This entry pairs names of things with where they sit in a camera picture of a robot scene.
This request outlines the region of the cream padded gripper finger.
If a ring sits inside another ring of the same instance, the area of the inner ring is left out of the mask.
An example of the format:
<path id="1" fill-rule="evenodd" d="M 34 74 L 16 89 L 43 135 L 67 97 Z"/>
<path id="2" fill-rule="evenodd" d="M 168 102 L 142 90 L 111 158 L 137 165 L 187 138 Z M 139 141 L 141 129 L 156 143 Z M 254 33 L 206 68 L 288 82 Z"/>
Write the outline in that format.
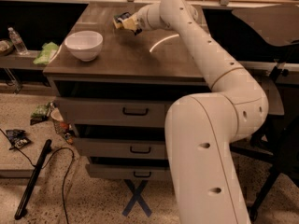
<path id="1" fill-rule="evenodd" d="M 138 22 L 137 22 L 136 15 L 124 17 L 121 22 L 124 29 L 131 30 L 134 32 L 136 32 L 138 29 Z"/>

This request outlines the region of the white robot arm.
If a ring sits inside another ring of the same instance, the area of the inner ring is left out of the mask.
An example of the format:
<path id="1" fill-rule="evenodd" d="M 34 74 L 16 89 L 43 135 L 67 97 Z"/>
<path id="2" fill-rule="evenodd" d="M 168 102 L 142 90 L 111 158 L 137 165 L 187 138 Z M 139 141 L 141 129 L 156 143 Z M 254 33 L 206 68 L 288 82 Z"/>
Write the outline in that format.
<path id="1" fill-rule="evenodd" d="M 260 84 L 196 21 L 185 0 L 140 8 L 127 29 L 176 31 L 210 88 L 176 100 L 164 133 L 181 224 L 251 224 L 230 145 L 255 133 L 268 113 Z"/>

